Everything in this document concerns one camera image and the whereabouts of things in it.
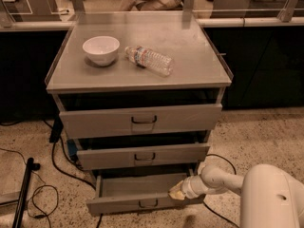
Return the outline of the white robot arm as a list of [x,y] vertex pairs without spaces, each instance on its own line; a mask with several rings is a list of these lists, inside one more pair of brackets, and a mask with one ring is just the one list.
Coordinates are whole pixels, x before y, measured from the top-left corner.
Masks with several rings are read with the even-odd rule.
[[191,200],[228,190],[240,196],[240,228],[304,228],[304,183],[270,164],[256,165],[245,176],[205,165],[168,194]]

